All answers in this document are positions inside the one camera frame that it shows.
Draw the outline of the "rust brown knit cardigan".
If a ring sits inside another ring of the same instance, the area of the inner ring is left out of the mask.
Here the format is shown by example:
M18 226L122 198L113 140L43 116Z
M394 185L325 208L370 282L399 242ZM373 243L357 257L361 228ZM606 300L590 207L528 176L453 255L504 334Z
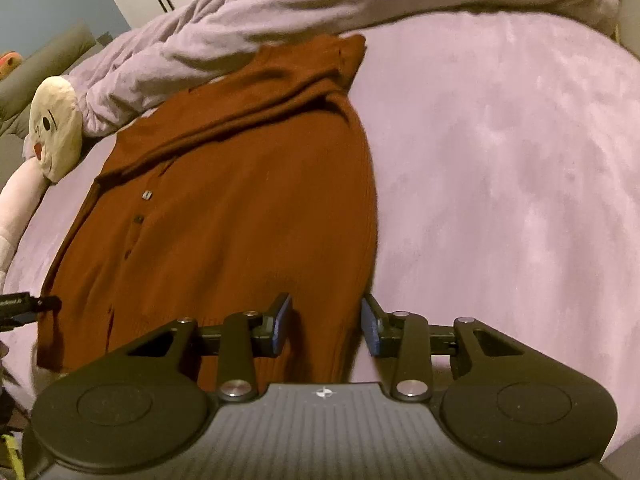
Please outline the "rust brown knit cardigan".
M296 318L259 385L337 382L378 213L348 92L363 36L265 46L119 133L43 284L37 364L69 373L177 318L217 325L282 292Z

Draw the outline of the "cream cat plush toy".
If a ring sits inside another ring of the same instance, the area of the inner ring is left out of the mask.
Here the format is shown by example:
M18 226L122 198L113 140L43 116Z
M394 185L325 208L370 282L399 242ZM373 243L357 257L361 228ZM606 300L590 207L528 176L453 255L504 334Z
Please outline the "cream cat plush toy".
M76 93L62 76L45 79L29 112L27 141L32 157L14 171L1 190L1 275L6 276L18 243L48 185L78 163L82 115Z

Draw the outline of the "olive green headboard cushion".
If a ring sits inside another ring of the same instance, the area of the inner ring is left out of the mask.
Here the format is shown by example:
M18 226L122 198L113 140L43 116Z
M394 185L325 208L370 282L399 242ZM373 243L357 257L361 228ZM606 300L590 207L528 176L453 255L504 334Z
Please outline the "olive green headboard cushion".
M68 74L102 47L80 22L58 34L1 81L1 186L24 162L30 103L40 82Z

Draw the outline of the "orange plush toy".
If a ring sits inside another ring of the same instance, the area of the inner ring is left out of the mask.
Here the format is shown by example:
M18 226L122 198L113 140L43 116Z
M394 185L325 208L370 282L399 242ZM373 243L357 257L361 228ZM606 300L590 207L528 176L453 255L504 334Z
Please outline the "orange plush toy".
M15 51L6 51L0 54L0 80L9 77L12 72L22 64L23 57Z

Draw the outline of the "lilac bed sheet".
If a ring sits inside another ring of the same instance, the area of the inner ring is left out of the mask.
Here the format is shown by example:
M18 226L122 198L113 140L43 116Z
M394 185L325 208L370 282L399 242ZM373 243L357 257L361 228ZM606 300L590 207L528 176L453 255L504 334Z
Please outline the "lilac bed sheet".
M349 92L378 191L372 292L592 377L639 434L639 63L545 13L367 28Z

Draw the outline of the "lilac rumpled duvet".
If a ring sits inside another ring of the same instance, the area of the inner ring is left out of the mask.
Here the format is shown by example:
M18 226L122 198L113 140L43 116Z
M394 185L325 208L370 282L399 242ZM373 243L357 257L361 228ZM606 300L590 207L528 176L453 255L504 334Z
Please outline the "lilac rumpled duvet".
M620 0L193 0L115 38L68 80L82 132L102 138L172 94L238 70L263 44L459 6L539 10L608 34Z

